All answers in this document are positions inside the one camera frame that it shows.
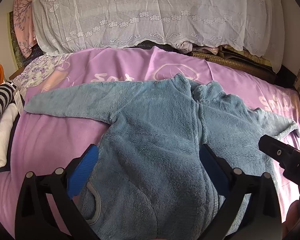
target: silver screw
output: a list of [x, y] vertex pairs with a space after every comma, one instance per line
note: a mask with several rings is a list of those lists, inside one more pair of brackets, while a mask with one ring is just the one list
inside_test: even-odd
[[239, 169], [239, 168], [234, 168], [233, 172], [234, 172], [234, 174], [237, 174], [237, 175], [241, 175], [242, 174], [242, 170]]
[[29, 171], [27, 174], [26, 174], [26, 177], [27, 178], [31, 178], [33, 176], [33, 172], [32, 171]]
[[271, 175], [270, 175], [270, 173], [268, 173], [268, 172], [265, 172], [263, 175], [264, 175], [267, 179], [270, 179], [270, 178], [271, 178]]
[[57, 168], [55, 174], [61, 175], [63, 173], [63, 168]]

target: purple blanket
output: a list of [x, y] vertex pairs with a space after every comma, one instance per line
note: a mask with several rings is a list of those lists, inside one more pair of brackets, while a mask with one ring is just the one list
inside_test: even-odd
[[[290, 117], [300, 127], [300, 101], [295, 91], [270, 85], [241, 71], [157, 47], [151, 50], [87, 49], [74, 53], [43, 83], [29, 88], [25, 101], [43, 91], [82, 83], [161, 80], [177, 73], [202, 84], [216, 80], [226, 93], [238, 95], [247, 106]], [[11, 172], [0, 173], [0, 221], [13, 236], [18, 194], [25, 174], [33, 171], [43, 175], [66, 167], [73, 158], [81, 156], [89, 144], [97, 144], [106, 130], [106, 124], [93, 120], [22, 113], [13, 139]], [[300, 138], [292, 133], [284, 142], [300, 149]], [[282, 219], [285, 220], [289, 205], [298, 199], [298, 187], [282, 177], [276, 163], [275, 167]], [[67, 232], [53, 200], [50, 205], [60, 227]]]

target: tag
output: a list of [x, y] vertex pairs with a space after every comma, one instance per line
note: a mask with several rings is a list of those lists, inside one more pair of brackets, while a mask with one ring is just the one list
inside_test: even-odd
[[14, 93], [15, 93], [15, 95], [14, 95], [14, 101], [16, 102], [18, 112], [21, 115], [21, 113], [23, 111], [23, 104], [22, 104], [20, 92], [18, 90], [17, 92], [14, 92]]

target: pink floral cloth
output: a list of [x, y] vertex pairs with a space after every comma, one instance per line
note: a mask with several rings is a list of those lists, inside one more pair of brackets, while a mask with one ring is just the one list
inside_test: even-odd
[[32, 21], [32, 0], [15, 0], [13, 4], [13, 26], [19, 47], [25, 58], [37, 44]]

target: zipper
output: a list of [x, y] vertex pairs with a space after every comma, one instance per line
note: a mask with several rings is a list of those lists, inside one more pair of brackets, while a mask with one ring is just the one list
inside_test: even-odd
[[[199, 148], [200, 148], [202, 143], [202, 123], [199, 117], [199, 110], [200, 110], [200, 104], [198, 103], [198, 101], [196, 101], [195, 112], [197, 115], [197, 122], [198, 122], [198, 140], [199, 140]], [[212, 182], [211, 182], [211, 186], [212, 186], [212, 193], [213, 193], [212, 219], [214, 219], [214, 217], [217, 215], [219, 210], [219, 195]]]

